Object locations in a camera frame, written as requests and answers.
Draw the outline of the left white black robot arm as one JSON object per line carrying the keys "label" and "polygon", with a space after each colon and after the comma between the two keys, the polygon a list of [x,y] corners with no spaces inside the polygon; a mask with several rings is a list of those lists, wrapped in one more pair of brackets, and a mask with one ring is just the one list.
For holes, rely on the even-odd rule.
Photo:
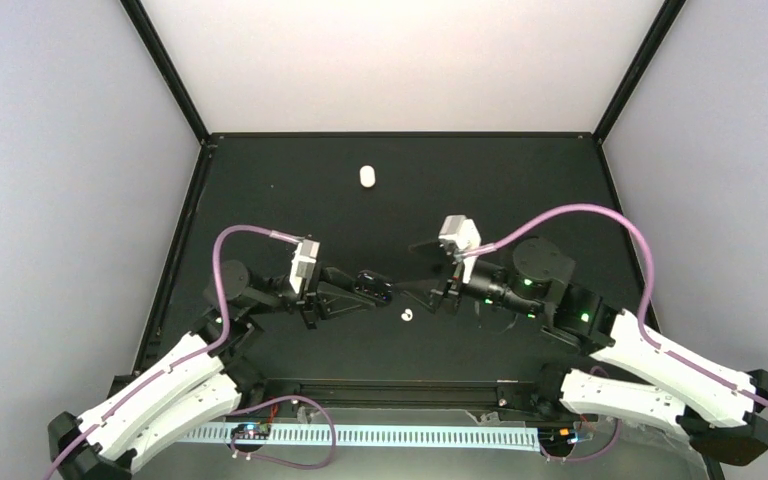
{"label": "left white black robot arm", "polygon": [[263,377],[246,358],[262,333],[255,316],[298,313],[314,326],[386,306],[394,287],[375,272],[348,274],[311,258],[271,278],[232,260],[215,268],[206,296],[210,309],[161,359],[101,404],[50,421],[46,478],[130,479],[206,422],[271,415],[284,402],[300,402],[295,394],[267,397]]}

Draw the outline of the black earbud charging case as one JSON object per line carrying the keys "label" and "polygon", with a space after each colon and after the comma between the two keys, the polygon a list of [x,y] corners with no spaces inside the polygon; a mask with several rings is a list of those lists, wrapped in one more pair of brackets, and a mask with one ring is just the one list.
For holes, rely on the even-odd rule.
{"label": "black earbud charging case", "polygon": [[394,283],[384,275],[371,270],[359,272],[354,281],[354,291],[374,301],[377,306],[389,305],[394,297]]}

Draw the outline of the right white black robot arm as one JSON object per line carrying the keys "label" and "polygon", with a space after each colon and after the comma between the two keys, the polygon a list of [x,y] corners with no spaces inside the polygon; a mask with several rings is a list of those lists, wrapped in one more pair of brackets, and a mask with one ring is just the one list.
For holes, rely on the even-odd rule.
{"label": "right white black robot arm", "polygon": [[571,280],[574,261],[552,242],[529,237],[506,249],[501,264],[457,261],[448,242],[415,251],[433,260],[428,279],[396,290],[430,312],[456,313],[467,301],[541,322],[542,331],[597,362],[633,375],[608,379],[560,364],[541,368],[529,392],[545,419],[611,416],[684,441],[720,463],[745,466],[768,450],[768,372],[720,366],[610,306]]}

